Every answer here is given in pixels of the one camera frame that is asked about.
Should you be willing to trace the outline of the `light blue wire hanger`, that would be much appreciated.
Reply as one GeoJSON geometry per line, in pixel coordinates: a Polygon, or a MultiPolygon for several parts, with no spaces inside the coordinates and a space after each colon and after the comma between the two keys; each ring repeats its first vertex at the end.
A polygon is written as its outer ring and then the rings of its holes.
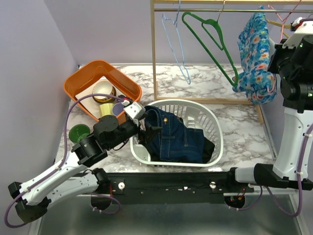
{"type": "Polygon", "coordinates": [[[179,33],[179,15],[181,10],[181,1],[178,1],[178,7],[174,18],[166,16],[165,13],[161,15],[161,23],[166,35],[170,51],[173,55],[174,61],[181,73],[185,82],[190,85],[191,78],[189,70],[185,65],[184,49],[179,33]]]}

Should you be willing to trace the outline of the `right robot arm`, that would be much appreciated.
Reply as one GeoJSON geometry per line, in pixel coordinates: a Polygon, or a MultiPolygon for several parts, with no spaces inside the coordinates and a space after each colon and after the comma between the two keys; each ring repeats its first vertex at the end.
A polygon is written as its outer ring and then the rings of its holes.
{"type": "Polygon", "coordinates": [[[245,184],[272,188],[312,190],[308,178],[310,146],[313,143],[313,37],[301,36],[287,46],[275,45],[268,71],[280,76],[284,106],[284,132],[274,164],[236,168],[225,179],[225,187],[235,192],[245,184]]]}

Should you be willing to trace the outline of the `blue denim shorts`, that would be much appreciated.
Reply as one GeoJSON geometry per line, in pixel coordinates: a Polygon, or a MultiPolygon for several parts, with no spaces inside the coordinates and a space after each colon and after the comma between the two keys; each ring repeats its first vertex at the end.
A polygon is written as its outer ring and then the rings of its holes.
{"type": "Polygon", "coordinates": [[[146,145],[152,157],[161,162],[203,163],[205,137],[202,129],[187,128],[178,116],[158,107],[147,105],[145,109],[148,113],[146,129],[160,128],[146,145]]]}

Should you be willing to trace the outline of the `blue floral garment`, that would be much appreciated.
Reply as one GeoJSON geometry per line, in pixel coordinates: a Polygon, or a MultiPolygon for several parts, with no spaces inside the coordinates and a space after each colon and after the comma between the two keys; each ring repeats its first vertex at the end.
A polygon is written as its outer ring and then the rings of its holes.
{"type": "Polygon", "coordinates": [[[270,103],[277,95],[276,75],[268,71],[270,42],[265,14],[254,13],[238,37],[243,72],[234,92],[244,92],[254,105],[270,103]]]}

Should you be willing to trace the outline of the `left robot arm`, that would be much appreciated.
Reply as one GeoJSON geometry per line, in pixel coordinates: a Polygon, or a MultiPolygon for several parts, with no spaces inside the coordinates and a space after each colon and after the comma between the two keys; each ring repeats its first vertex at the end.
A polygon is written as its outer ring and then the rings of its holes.
{"type": "Polygon", "coordinates": [[[104,116],[94,125],[93,132],[82,138],[71,151],[38,176],[26,182],[13,182],[8,186],[15,207],[23,224],[31,223],[47,213],[52,205],[64,199],[84,193],[104,193],[109,179],[103,170],[93,170],[85,176],[71,180],[107,157],[107,151],[133,136],[150,143],[161,132],[160,127],[150,124],[141,130],[137,119],[119,124],[116,117],[104,116]]]}

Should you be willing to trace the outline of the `pink wire hanger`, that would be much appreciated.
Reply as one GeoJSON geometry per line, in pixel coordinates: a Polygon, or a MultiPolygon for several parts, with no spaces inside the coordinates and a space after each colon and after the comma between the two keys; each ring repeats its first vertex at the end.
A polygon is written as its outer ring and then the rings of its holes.
{"type": "MultiPolygon", "coordinates": [[[[282,40],[283,39],[283,35],[288,39],[289,38],[289,36],[284,32],[284,27],[285,27],[285,23],[286,23],[286,21],[287,21],[287,19],[288,19],[288,17],[292,14],[292,12],[298,7],[298,5],[301,3],[301,1],[302,0],[299,0],[299,2],[295,5],[295,7],[292,9],[292,10],[290,10],[290,12],[287,14],[287,16],[285,17],[285,18],[282,18],[280,15],[279,15],[279,13],[275,13],[276,14],[276,16],[278,17],[278,19],[281,21],[281,23],[278,23],[278,22],[276,22],[276,24],[274,24],[273,22],[269,22],[268,20],[267,20],[267,22],[268,23],[270,23],[270,24],[272,24],[272,25],[275,25],[275,26],[278,26],[278,27],[280,27],[281,28],[281,34],[280,34],[280,40],[282,40]]],[[[275,10],[271,5],[269,5],[268,4],[268,9],[271,9],[271,10],[275,10]]],[[[273,91],[274,91],[274,89],[275,89],[275,84],[272,86],[272,89],[270,90],[269,88],[267,89],[267,91],[269,92],[269,93],[272,93],[273,91]]]]}

